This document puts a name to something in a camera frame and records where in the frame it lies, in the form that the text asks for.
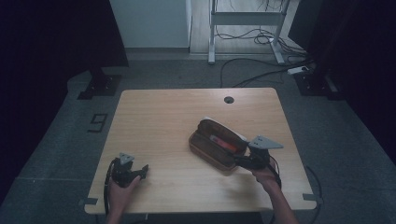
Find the wooden table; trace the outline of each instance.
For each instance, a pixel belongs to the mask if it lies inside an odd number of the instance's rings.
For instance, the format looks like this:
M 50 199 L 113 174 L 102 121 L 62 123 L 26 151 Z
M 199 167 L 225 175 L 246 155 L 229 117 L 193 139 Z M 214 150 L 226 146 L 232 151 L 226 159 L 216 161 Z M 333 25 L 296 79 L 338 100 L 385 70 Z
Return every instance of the wooden table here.
M 234 98 L 226 104 L 224 98 Z M 270 150 L 279 163 L 283 192 L 292 209 L 313 209 L 312 194 L 276 91 L 191 89 L 124 91 L 111 124 L 85 205 L 103 214 L 106 170 L 120 152 L 135 157 L 133 170 L 149 164 L 147 179 L 132 195 L 128 213 L 252 212 L 272 209 L 268 194 L 251 172 L 223 173 L 192 154 L 189 137 L 208 116 L 248 140 L 262 134 L 284 146 Z

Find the metal stand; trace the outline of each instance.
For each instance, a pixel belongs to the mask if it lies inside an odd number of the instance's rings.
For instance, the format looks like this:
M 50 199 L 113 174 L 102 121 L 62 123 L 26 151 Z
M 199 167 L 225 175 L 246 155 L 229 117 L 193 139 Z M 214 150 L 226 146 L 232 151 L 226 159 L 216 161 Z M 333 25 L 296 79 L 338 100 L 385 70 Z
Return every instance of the metal stand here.
M 284 64 L 280 46 L 278 43 L 280 31 L 289 7 L 290 0 L 286 0 L 281 12 L 217 12 L 216 1 L 212 1 L 210 12 L 210 37 L 209 37 L 209 64 L 215 63 L 215 27 L 216 25 L 275 25 L 276 33 L 271 38 L 271 48 L 279 64 Z
M 85 91 L 82 91 L 79 100 L 91 100 L 93 96 L 114 96 L 121 81 L 120 75 L 107 76 L 99 66 L 90 68 L 92 79 Z

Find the brown leather case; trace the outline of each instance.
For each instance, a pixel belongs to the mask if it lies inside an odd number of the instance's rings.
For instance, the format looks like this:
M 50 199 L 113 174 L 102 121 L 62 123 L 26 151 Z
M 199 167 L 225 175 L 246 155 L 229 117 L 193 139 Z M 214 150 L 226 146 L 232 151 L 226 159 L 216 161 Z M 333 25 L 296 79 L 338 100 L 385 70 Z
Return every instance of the brown leather case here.
M 191 135 L 190 149 L 221 171 L 235 167 L 233 155 L 244 155 L 248 142 L 213 119 L 202 119 L 198 129 Z

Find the hole in table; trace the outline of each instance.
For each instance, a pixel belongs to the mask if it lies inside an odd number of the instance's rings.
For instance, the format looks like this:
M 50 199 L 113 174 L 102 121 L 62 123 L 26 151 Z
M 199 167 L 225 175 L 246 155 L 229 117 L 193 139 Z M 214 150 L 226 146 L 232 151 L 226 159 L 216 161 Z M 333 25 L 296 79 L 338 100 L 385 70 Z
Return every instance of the hole in table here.
M 232 103 L 233 103 L 233 97 L 231 97 L 231 96 L 226 96 L 226 97 L 224 98 L 224 102 L 225 102 L 226 104 L 232 104 Z

